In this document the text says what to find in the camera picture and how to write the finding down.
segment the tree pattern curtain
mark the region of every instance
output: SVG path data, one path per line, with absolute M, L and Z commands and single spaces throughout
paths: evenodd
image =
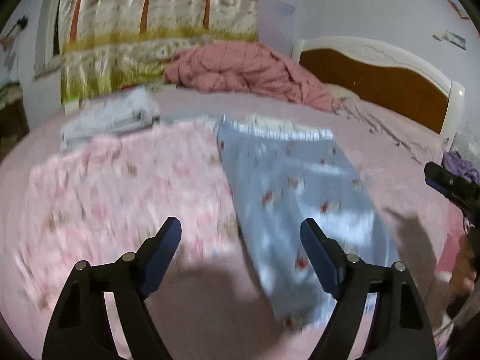
M 257 40 L 257 1 L 61 0 L 62 102 L 155 80 L 178 49 Z

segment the light blue cloth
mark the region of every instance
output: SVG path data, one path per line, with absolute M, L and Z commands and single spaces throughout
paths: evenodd
M 330 130 L 277 132 L 225 122 L 218 145 L 247 250 L 278 321 L 324 326 L 335 307 L 300 242 L 306 218 L 345 253 L 381 266 L 398 261 L 389 231 Z M 373 304 L 371 294 L 366 309 Z

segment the human hand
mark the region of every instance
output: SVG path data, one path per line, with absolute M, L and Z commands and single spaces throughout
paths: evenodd
M 455 266 L 450 279 L 450 289 L 456 296 L 469 295 L 475 286 L 477 272 L 473 269 L 471 261 L 473 260 L 473 250 L 469 239 L 462 235 L 458 241 L 460 251 L 455 260 Z

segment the pink quilt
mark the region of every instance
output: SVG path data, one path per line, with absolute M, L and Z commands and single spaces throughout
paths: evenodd
M 203 92 L 247 92 L 333 112 L 339 101 L 297 62 L 260 43 L 218 42 L 177 54 L 168 81 Z

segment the pink blanket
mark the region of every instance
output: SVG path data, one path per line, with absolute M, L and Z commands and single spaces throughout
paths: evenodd
M 182 224 L 169 278 L 171 271 L 196 268 L 233 249 L 238 238 L 217 140 L 201 122 L 105 136 L 51 157 L 32 170 L 23 209 L 20 226 L 29 231 L 14 256 L 22 293 L 30 299 L 30 324 L 43 336 L 78 260 L 112 263 L 136 251 L 169 216 Z M 106 305 L 113 310 L 113 299 Z M 110 325 L 128 358 L 118 318 Z
M 260 43 L 219 42 L 178 53 L 168 81 L 203 92 L 247 92 L 332 112 L 339 101 L 298 63 Z

